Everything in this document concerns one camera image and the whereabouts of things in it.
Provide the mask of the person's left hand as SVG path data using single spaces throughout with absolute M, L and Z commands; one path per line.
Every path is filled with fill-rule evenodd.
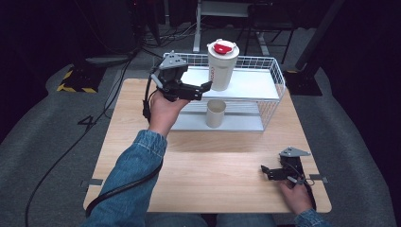
M 150 123 L 148 129 L 167 137 L 178 115 L 189 100 L 169 101 L 161 92 L 156 92 L 150 101 Z

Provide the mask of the black and yellow striped base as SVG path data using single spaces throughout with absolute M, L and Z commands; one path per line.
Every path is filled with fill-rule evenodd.
M 95 94 L 98 92 L 98 87 L 103 80 L 105 71 L 105 67 L 90 66 L 83 69 L 71 66 L 64 75 L 57 91 Z

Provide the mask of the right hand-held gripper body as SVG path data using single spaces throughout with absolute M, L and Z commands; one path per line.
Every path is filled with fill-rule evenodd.
M 305 183 L 305 173 L 301 162 L 302 156 L 310 156 L 309 151 L 288 147 L 279 153 L 285 178 L 295 184 Z

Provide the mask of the person's right hand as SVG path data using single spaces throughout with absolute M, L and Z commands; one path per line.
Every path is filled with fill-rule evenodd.
M 278 186 L 287 206 L 295 215 L 300 215 L 313 208 L 307 189 L 303 184 L 291 185 L 290 181 L 280 181 Z

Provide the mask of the white wire shelf rack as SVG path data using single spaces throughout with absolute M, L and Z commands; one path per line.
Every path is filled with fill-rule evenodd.
M 286 84 L 277 60 L 240 56 L 224 91 L 210 90 L 181 111 L 175 131 L 209 131 L 207 103 L 221 99 L 226 108 L 219 131 L 264 131 L 279 105 Z

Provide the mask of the black stand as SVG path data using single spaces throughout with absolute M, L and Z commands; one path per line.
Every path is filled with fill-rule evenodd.
M 295 67 L 297 71 L 289 70 L 283 73 L 286 86 L 292 96 L 321 96 L 322 92 L 315 80 L 323 59 L 329 49 L 327 32 L 340 11 L 345 0 L 334 0 L 325 13 L 315 34 L 312 36 Z

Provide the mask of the person's right leg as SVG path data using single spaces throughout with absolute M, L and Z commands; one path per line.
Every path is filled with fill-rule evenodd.
M 218 214 L 216 227 L 277 227 L 269 214 Z

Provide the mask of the white desk frame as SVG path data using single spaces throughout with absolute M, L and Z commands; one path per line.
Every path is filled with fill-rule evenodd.
M 199 53 L 201 51 L 202 16 L 246 18 L 248 16 L 248 5 L 249 3 L 197 0 L 196 31 L 193 42 L 193 52 Z

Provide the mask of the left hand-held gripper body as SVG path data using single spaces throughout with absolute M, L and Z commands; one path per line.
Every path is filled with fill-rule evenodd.
M 158 75 L 152 74 L 150 78 L 155 82 L 157 89 L 165 99 L 174 102 L 177 99 L 190 99 L 182 83 L 183 73 L 188 64 L 174 51 L 167 53 L 158 66 Z

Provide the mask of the beige cup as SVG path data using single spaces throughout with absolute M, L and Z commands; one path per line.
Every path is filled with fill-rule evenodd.
M 223 100 L 209 100 L 207 103 L 206 125 L 212 129 L 218 128 L 223 121 L 226 103 Z

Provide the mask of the white tumbler with red lid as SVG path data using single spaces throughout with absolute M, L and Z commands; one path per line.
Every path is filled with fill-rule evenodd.
M 224 91 L 230 83 L 239 55 L 239 48 L 236 43 L 217 39 L 208 44 L 207 49 L 209 79 L 212 80 L 212 89 Z

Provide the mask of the black chair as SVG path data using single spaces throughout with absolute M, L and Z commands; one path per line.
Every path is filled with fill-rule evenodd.
M 284 47 L 281 63 L 285 62 L 293 33 L 296 29 L 295 22 L 290 16 L 288 8 L 283 3 L 254 2 L 247 6 L 247 22 L 242 30 L 246 31 L 246 44 L 244 54 L 247 54 L 252 34 L 274 32 L 275 36 L 270 40 L 274 46 Z M 288 40 L 284 44 L 276 44 L 274 41 L 283 32 L 288 31 Z

